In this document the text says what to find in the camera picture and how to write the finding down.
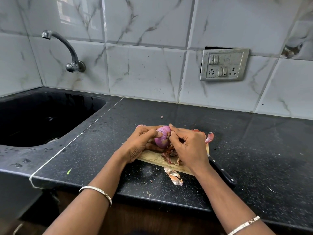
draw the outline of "faucet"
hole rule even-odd
[[[45,30],[41,34],[41,37],[45,39],[51,39],[51,36],[56,37],[58,40],[64,43],[72,55],[73,62],[66,64],[65,66],[66,70],[68,70],[71,73],[76,72],[76,71],[83,73],[86,70],[86,65],[83,63],[83,61],[78,60],[78,57],[74,48],[63,36],[61,36],[60,34],[52,30]]]

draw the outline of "bracelet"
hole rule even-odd
[[[242,225],[240,225],[238,228],[236,228],[235,230],[230,232],[228,235],[234,235],[235,233],[238,233],[241,229],[249,226],[250,224],[254,223],[255,221],[258,221],[259,219],[260,219],[260,217],[256,216],[255,218],[249,220],[248,222],[245,222]]]
[[[110,203],[110,207],[112,206],[112,200],[111,200],[110,196],[107,193],[105,193],[103,190],[101,190],[97,187],[93,187],[93,186],[84,186],[84,187],[80,188],[78,193],[80,193],[84,189],[94,189],[94,190],[100,192],[101,194],[103,194],[108,199],[108,201]]]

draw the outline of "kitchen knife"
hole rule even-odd
[[[216,162],[216,160],[214,160],[209,154],[208,154],[208,158],[209,158],[209,162],[211,164],[211,166],[214,168],[214,170],[216,170],[216,172],[219,174],[219,176],[223,179],[223,181],[231,186],[231,187],[235,187],[237,185],[237,180],[233,177],[231,177],[226,171],[225,169]]]

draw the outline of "forearm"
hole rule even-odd
[[[226,233],[230,233],[241,224],[256,217],[255,213],[225,184],[212,168],[206,167],[195,172],[212,208]],[[274,234],[261,220],[242,229],[238,235]]]
[[[103,190],[112,198],[125,165],[126,162],[116,152],[89,185]],[[85,189],[50,225],[45,235],[96,235],[108,207],[109,202],[101,193]]]

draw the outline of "left hand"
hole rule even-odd
[[[126,140],[125,143],[116,151],[121,153],[127,163],[135,161],[144,149],[163,151],[153,144],[153,138],[162,137],[162,133],[158,132],[157,129],[161,126],[137,126],[135,131]]]

